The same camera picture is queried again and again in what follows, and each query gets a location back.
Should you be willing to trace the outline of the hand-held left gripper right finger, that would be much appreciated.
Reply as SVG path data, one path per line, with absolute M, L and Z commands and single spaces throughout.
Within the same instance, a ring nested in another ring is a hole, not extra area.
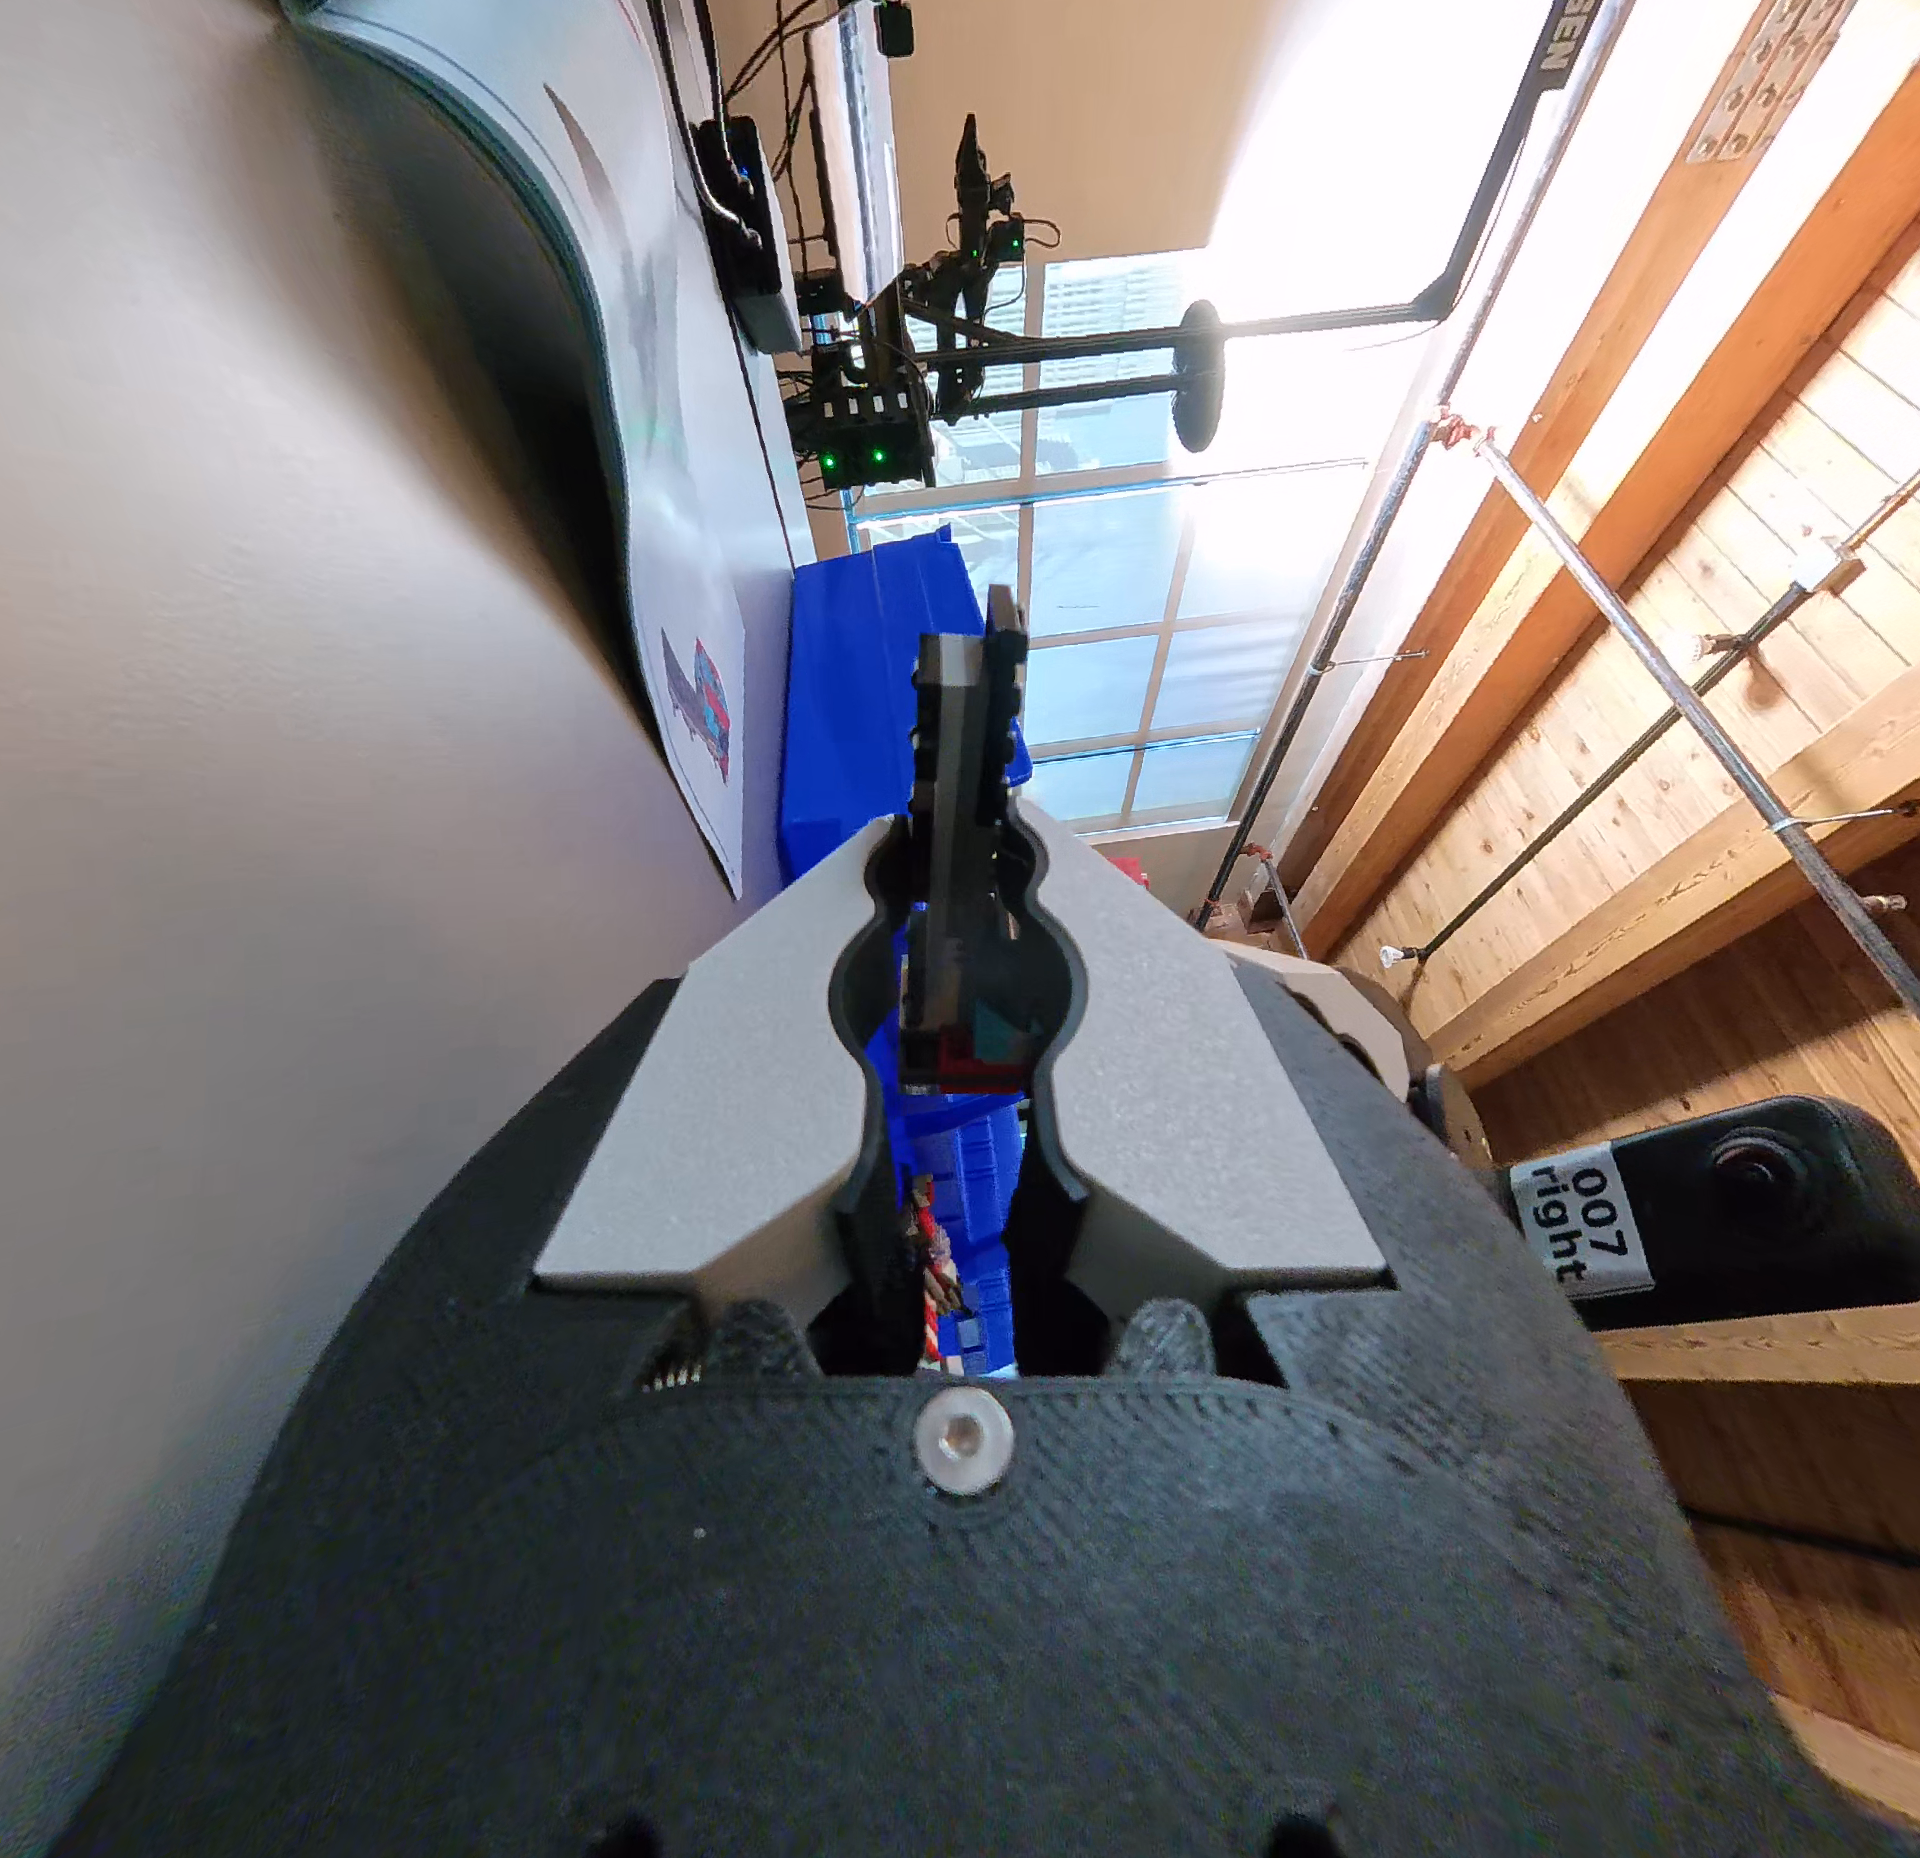
M 1144 1304 L 1387 1292 L 1389 1263 L 1231 958 L 1020 801 L 1023 898 L 1064 958 L 1006 1227 L 1012 1359 L 1098 1368 Z

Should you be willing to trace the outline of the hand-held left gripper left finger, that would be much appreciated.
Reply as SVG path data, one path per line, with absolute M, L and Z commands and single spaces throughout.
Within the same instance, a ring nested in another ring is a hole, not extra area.
M 532 1261 L 569 1295 L 742 1302 L 827 1320 L 833 1368 L 915 1368 L 872 1042 L 898 1011 L 906 823 L 870 820 L 694 960 Z

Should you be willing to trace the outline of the pile of toy bricks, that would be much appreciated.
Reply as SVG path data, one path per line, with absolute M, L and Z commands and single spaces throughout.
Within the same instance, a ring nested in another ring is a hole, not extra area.
M 931 1175 L 908 1177 L 904 1226 L 923 1287 L 920 1369 L 966 1376 L 969 1355 L 980 1350 L 980 1318 L 950 1255 L 949 1235 L 933 1210 Z

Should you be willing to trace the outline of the toy brick truck model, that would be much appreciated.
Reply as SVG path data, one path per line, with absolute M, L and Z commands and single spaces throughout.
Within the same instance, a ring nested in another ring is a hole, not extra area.
M 1025 649 L 1018 597 L 993 584 L 981 632 L 925 635 L 914 673 L 900 1075 L 944 1098 L 1053 1098 L 1086 1005 L 1048 848 L 1006 776 Z

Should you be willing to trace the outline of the blue plastic bin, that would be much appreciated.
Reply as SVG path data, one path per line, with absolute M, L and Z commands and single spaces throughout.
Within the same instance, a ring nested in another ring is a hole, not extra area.
M 779 855 L 797 882 L 872 819 L 906 814 L 914 785 L 914 670 L 925 635 L 983 631 L 980 593 L 949 526 L 794 576 L 780 762 Z M 933 1359 L 969 1379 L 1018 1373 L 1004 1227 L 1022 1166 L 1020 1098 L 904 1095 L 898 1003 L 866 1042 L 898 1191 L 928 1179 L 957 1275 Z

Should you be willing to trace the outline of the grey desk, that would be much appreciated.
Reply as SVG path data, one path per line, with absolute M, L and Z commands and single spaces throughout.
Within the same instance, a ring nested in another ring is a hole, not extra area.
M 502 180 L 279 0 L 5 0 L 5 1855 L 422 1206 L 779 882 L 789 554 L 681 317 L 759 666 L 741 896 Z

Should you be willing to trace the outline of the black rod spot lamp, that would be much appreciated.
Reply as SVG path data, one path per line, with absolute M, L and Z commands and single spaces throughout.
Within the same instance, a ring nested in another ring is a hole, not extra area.
M 1859 557 L 1865 542 L 1863 536 L 1805 542 L 1793 563 L 1784 593 L 1770 600 L 1754 621 L 1740 631 L 1697 632 L 1674 646 L 1674 655 L 1667 665 L 1687 678 L 1687 686 L 1697 697 L 1706 697 L 1710 689 L 1728 678 L 1740 660 L 1752 658 L 1763 641 L 1776 629 L 1784 626 L 1817 590 L 1842 588 L 1859 576 L 1865 568 L 1865 561 Z M 1667 708 L 1659 713 L 1639 738 L 1618 753 L 1618 756 L 1603 765 L 1596 776 L 1572 797 L 1570 805 L 1555 814 L 1549 825 L 1530 838 L 1510 864 L 1492 875 L 1492 878 L 1478 889 L 1453 919 L 1436 928 L 1431 937 L 1418 945 L 1379 945 L 1379 970 L 1398 974 L 1405 968 L 1426 965 L 1465 930 L 1466 923 L 1478 919 L 1496 896 L 1513 886 L 1522 871 L 1530 869 L 1549 848 L 1556 846 L 1581 816 L 1595 811 L 1595 805 L 1618 785 L 1618 780 L 1645 760 L 1654 744 L 1663 742 L 1667 733 L 1682 722 L 1681 710 L 1670 701 Z

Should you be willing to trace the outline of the silver ceiling pipe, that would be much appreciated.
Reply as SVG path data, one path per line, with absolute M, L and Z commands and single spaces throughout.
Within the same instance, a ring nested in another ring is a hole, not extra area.
M 1663 692 L 1667 713 L 1656 719 L 1651 738 L 1627 745 L 1627 762 L 1640 762 L 1651 744 L 1665 738 L 1676 723 L 1682 723 L 1697 742 L 1706 745 L 1728 781 L 1736 787 L 1745 805 L 1755 814 L 1763 836 L 1776 846 L 1784 861 L 1792 864 L 1811 895 L 1841 923 L 1873 972 L 1890 990 L 1894 999 L 1916 1013 L 1916 970 L 1894 948 L 1885 934 L 1877 913 L 1866 905 L 1848 878 L 1830 861 L 1822 834 L 1865 827 L 1870 820 L 1916 819 L 1914 797 L 1885 797 L 1879 803 L 1847 808 L 1847 811 L 1795 811 L 1759 771 L 1752 756 L 1740 747 L 1731 733 L 1713 717 L 1706 692 L 1687 682 L 1667 651 L 1648 632 L 1634 617 L 1616 586 L 1599 576 L 1595 563 L 1580 548 L 1570 531 L 1514 469 L 1509 454 L 1492 440 L 1489 428 L 1469 428 L 1465 421 L 1451 423 L 1451 440 L 1466 440 L 1492 475 L 1492 483 L 1513 500 L 1524 515 L 1524 522 L 1539 536 L 1549 551 L 1560 555 L 1562 567 L 1572 576 L 1580 593 L 1596 608 L 1602 621 L 1622 639 L 1634 662 L 1645 670 L 1651 683 Z

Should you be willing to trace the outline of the large grid window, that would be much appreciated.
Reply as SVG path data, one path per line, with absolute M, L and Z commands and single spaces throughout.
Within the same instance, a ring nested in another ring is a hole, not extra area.
M 830 502 L 856 548 L 946 526 L 1022 597 L 1023 742 L 1084 834 L 1229 814 L 1423 360 L 1424 318 L 1251 335 L 1215 440 L 1170 395 L 935 428 L 935 483 Z

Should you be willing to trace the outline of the black equipment box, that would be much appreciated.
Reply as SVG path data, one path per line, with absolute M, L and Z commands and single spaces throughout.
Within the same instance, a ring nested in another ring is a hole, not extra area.
M 836 269 L 806 270 L 797 305 L 810 346 L 801 365 L 780 371 L 797 460 L 814 463 L 830 494 L 933 488 L 933 409 L 898 288 L 856 305 Z

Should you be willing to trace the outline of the open instruction booklet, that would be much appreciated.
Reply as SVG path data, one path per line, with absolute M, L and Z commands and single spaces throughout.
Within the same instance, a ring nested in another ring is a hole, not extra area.
M 704 515 L 681 397 L 678 120 L 637 0 L 280 0 L 395 72 L 532 216 L 583 323 L 637 679 L 669 776 L 742 895 L 745 629 Z

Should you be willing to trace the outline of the grey power adapter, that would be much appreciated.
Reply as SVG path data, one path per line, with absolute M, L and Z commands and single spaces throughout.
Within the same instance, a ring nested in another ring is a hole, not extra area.
M 752 117 L 697 123 L 691 156 L 704 186 L 708 250 L 736 328 L 757 354 L 801 352 L 788 228 Z

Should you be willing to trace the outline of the computer monitor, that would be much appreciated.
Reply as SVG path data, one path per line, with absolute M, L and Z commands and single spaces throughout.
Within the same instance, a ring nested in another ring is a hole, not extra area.
M 814 138 L 841 288 L 870 305 L 906 266 L 895 112 L 878 2 L 854 0 L 805 36 Z

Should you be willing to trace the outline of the perforated metal bracket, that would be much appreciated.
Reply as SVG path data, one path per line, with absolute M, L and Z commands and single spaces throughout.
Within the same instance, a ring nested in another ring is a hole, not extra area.
M 1764 0 L 1682 156 L 1687 167 L 1733 167 L 1763 156 L 1824 65 L 1858 0 Z

